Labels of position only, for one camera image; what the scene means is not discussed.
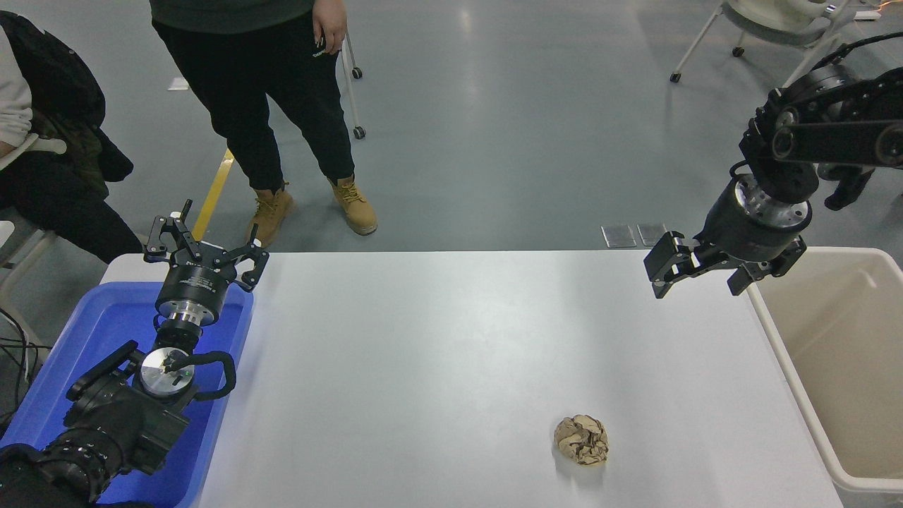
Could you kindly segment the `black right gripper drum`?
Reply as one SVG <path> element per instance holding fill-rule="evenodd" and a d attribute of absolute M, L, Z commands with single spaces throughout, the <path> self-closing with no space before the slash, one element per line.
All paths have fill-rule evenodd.
<path fill-rule="evenodd" d="M 802 206 L 778 205 L 776 211 L 749 211 L 743 187 L 726 187 L 710 209 L 696 240 L 745 262 L 773 260 L 802 231 Z"/>

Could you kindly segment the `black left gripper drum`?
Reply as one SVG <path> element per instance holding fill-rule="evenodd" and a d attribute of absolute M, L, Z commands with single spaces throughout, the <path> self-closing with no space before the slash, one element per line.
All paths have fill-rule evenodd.
<path fill-rule="evenodd" d="M 228 287 L 237 274 L 235 267 L 212 269 L 204 265 L 170 262 L 156 299 L 156 308 L 158 311 L 168 311 L 180 301 L 189 301 L 203 306 L 207 311 L 220 311 Z"/>

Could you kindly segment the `standing person's hand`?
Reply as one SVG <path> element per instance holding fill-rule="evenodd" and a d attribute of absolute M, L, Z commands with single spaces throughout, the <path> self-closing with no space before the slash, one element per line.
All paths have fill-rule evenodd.
<path fill-rule="evenodd" d="M 323 54 L 336 54 L 347 35 L 347 9 L 341 0 L 313 3 L 313 42 Z"/>

